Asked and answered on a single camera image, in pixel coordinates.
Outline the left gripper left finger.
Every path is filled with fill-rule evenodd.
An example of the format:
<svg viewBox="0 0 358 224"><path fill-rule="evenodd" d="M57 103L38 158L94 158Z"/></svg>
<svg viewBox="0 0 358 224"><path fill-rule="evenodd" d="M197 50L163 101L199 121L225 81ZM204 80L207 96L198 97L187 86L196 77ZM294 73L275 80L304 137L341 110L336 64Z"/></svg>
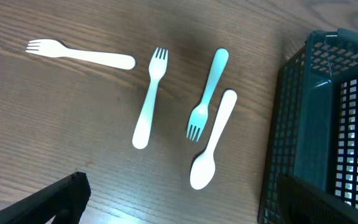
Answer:
<svg viewBox="0 0 358 224"><path fill-rule="evenodd" d="M74 172L48 187L0 210L0 224L76 223L90 199L86 173Z"/></svg>

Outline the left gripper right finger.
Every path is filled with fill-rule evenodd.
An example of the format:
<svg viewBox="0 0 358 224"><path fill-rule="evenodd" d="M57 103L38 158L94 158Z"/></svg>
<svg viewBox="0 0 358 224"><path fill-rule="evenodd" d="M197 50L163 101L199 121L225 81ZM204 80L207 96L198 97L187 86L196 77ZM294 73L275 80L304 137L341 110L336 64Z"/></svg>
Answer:
<svg viewBox="0 0 358 224"><path fill-rule="evenodd" d="M278 175L277 195L284 223L358 224L358 209L297 177Z"/></svg>

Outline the mint green fork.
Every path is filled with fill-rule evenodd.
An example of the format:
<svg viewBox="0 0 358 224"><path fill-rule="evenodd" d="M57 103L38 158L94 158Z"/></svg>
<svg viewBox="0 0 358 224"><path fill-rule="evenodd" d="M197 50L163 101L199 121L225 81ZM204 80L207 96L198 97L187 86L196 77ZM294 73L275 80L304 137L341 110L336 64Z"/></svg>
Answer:
<svg viewBox="0 0 358 224"><path fill-rule="evenodd" d="M228 59L229 52L226 49L217 49L211 64L203 96L201 97L200 103L195 106L190 114L186 137L192 141L199 141L201 137L208 120L209 103L223 74Z"/></svg>

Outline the cream fork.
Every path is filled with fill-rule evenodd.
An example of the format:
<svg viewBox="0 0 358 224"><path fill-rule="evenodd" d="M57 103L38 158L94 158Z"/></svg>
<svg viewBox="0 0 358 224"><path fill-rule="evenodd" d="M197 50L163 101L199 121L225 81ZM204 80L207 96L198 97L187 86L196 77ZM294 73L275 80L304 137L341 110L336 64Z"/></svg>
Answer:
<svg viewBox="0 0 358 224"><path fill-rule="evenodd" d="M70 57L124 70L131 70L136 64L135 58L130 55L69 49L52 39L31 40L25 51L52 58Z"/></svg>

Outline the white fork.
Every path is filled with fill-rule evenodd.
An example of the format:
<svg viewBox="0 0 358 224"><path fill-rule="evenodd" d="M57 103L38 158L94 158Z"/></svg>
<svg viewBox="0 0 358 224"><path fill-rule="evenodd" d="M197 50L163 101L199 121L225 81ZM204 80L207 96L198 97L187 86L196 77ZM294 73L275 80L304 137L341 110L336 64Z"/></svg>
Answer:
<svg viewBox="0 0 358 224"><path fill-rule="evenodd" d="M135 126L132 145L144 149L149 142L158 84L167 71L168 50L157 47L149 64L150 84Z"/></svg>

